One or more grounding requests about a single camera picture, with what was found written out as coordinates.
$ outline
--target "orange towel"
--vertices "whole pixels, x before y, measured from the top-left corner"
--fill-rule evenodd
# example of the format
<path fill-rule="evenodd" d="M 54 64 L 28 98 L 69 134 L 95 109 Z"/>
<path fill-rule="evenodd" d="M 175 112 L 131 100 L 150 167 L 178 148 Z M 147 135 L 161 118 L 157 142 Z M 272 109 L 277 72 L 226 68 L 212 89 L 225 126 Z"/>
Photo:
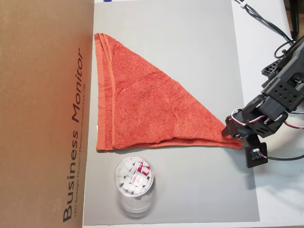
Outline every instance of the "orange towel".
<path fill-rule="evenodd" d="M 105 34 L 95 34 L 97 150 L 223 146 L 224 125 L 178 82 Z"/>

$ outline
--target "cable tie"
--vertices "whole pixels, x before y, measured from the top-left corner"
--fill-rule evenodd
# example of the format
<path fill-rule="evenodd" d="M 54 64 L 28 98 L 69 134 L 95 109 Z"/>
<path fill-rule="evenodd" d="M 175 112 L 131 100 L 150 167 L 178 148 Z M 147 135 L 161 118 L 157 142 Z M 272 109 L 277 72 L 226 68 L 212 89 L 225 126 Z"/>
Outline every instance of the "cable tie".
<path fill-rule="evenodd" d="M 247 5 L 247 2 L 243 1 L 243 2 L 241 2 L 240 7 L 244 8 L 246 5 Z"/>

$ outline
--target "plastic cup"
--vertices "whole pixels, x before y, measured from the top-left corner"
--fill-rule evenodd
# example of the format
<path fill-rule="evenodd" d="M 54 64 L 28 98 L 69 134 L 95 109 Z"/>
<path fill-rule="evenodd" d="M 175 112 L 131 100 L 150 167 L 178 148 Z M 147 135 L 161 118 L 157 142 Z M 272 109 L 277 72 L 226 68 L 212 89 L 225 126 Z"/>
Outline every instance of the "plastic cup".
<path fill-rule="evenodd" d="M 121 177 L 121 175 L 125 175 L 125 173 L 126 173 L 125 170 L 121 171 L 121 169 L 126 168 L 125 163 L 132 164 L 133 166 L 135 166 L 135 165 L 138 166 L 138 167 L 136 166 L 136 171 L 135 171 L 134 175 L 131 177 L 131 183 L 133 181 L 132 184 L 137 184 L 137 187 L 140 187 L 142 182 L 136 182 L 136 181 L 138 181 L 138 178 L 136 178 L 135 175 L 140 175 L 141 178 L 144 178 L 146 173 L 143 170 L 147 171 L 147 169 L 143 168 L 143 164 L 144 163 L 145 163 L 145 165 L 148 164 L 147 168 L 150 169 L 150 171 L 148 172 L 146 177 L 148 179 L 149 184 L 146 184 L 141 188 L 140 194 L 134 194 L 134 192 L 129 192 L 129 191 L 123 189 L 124 184 L 119 182 L 119 178 Z M 118 200 L 119 200 L 119 204 L 120 204 L 121 208 L 129 217 L 133 217 L 133 218 L 143 217 L 152 208 L 153 199 L 154 199 L 154 178 L 155 178 L 154 168 L 152 167 L 150 162 L 148 162 L 143 157 L 140 157 L 140 156 L 128 157 L 128 158 L 125 158 L 124 160 L 122 160 L 117 165 L 117 167 L 115 169 L 115 173 L 114 173 L 114 181 L 115 181 L 116 187 L 118 189 Z"/>

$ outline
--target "white table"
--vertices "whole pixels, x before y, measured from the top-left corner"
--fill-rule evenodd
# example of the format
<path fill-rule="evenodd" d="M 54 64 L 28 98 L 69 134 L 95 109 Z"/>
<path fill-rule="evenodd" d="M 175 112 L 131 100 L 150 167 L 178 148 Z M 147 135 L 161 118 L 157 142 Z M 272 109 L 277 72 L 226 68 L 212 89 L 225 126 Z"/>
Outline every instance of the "white table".
<path fill-rule="evenodd" d="M 285 40 L 249 16 L 234 0 L 231 2 L 244 104 L 247 104 L 262 90 L 261 85 L 265 82 L 266 77 L 261 75 L 261 70 L 275 60 L 274 50 Z M 247 2 L 259 14 L 290 35 L 283 0 L 247 0 Z M 304 125 L 303 117 L 302 120 L 299 117 L 298 119 L 293 118 L 290 122 Z M 266 138 L 265 141 L 268 145 L 268 153 L 272 156 L 295 157 L 304 153 L 303 146 L 300 144 L 302 139 L 304 139 L 304 132 L 282 126 L 274 136 Z M 304 160 L 269 161 L 266 165 L 255 167 L 254 173 L 260 222 L 138 224 L 114 227 L 236 228 L 304 225 Z"/>

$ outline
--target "transparent cup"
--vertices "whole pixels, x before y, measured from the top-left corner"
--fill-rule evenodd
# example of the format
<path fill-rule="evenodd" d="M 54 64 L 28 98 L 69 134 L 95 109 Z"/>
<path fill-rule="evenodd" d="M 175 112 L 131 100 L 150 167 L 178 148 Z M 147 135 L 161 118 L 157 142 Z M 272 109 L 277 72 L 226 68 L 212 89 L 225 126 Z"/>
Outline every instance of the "transparent cup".
<path fill-rule="evenodd" d="M 130 171 L 128 171 L 128 174 L 126 174 L 125 168 L 129 169 L 132 165 L 132 168 Z M 143 167 L 146 167 L 149 169 L 149 172 L 147 174 L 147 179 L 148 182 L 146 185 L 143 185 L 141 187 L 141 192 L 139 194 L 135 194 L 135 191 L 132 192 L 132 190 L 129 191 L 131 185 L 133 184 L 132 181 L 135 180 L 137 181 L 138 179 L 135 178 L 136 175 L 138 175 L 138 172 L 141 170 L 142 174 L 141 177 L 144 177 L 146 173 L 143 171 L 147 171 L 147 169 L 144 169 Z M 129 172 L 133 171 L 136 169 L 134 172 L 134 175 L 132 176 Z M 131 182 L 129 185 L 129 189 L 127 190 L 127 185 L 124 186 L 124 183 L 122 184 L 122 178 L 123 177 L 125 180 L 129 176 L 131 177 Z M 118 189 L 118 203 L 122 209 L 122 211 L 131 218 L 142 218 L 145 215 L 149 213 L 151 210 L 153 203 L 154 203 L 154 178 L 155 178 L 155 173 L 154 173 L 154 168 L 148 162 L 145 158 L 140 157 L 140 156 L 132 156 L 125 158 L 122 160 L 116 167 L 115 173 L 114 173 L 114 181 Z M 140 187 L 141 183 L 136 183 L 136 187 Z"/>

